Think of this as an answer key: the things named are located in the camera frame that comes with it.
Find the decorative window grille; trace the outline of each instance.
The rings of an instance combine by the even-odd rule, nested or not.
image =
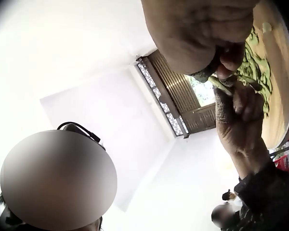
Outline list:
[[[138,59],[139,63],[137,64],[137,67],[139,69],[139,71],[142,73],[143,78],[146,80],[148,87],[150,88],[151,92],[155,95],[157,101],[159,102],[159,105],[161,107],[161,110],[164,112],[166,119],[168,120],[170,126],[172,127],[172,130],[174,131],[176,136],[180,136],[183,135],[183,132],[179,126],[179,123],[177,122],[177,120],[172,116],[169,107],[166,103],[161,103],[159,101],[159,98],[161,96],[161,93],[159,91],[159,89],[157,88],[154,80],[152,79],[152,77],[150,76],[150,73],[148,72],[148,70],[145,67],[145,64],[141,62],[141,59]],[[182,122],[182,125],[186,131],[186,133],[188,134],[188,130],[186,128],[185,123],[183,122],[183,119],[180,116],[180,120]]]

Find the wooden board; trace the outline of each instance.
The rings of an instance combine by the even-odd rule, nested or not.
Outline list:
[[[271,24],[271,32],[263,34],[263,22]],[[289,136],[289,34],[277,8],[268,0],[255,7],[254,27],[259,44],[250,46],[261,58],[267,57],[272,73],[270,112],[263,121],[262,138],[268,149],[275,149]]]

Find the white wall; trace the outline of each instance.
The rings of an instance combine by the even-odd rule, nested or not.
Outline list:
[[[115,204],[125,210],[170,141],[130,71],[108,72],[85,85],[45,97],[41,104],[53,127],[77,122],[102,139],[117,170]]]
[[[0,11],[0,169],[20,140],[54,128],[40,98],[155,48],[140,1],[9,2]]]
[[[177,139],[160,170],[126,212],[134,230],[216,230],[211,212],[238,174],[216,130]]]

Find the dark sleeve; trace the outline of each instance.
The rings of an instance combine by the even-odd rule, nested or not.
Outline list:
[[[270,162],[258,174],[244,178],[235,187],[243,204],[259,223],[274,228],[289,220],[289,175]]]

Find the red basket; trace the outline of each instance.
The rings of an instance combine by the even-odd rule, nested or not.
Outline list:
[[[287,155],[278,158],[276,161],[274,161],[274,163],[278,169],[289,172],[289,162]]]

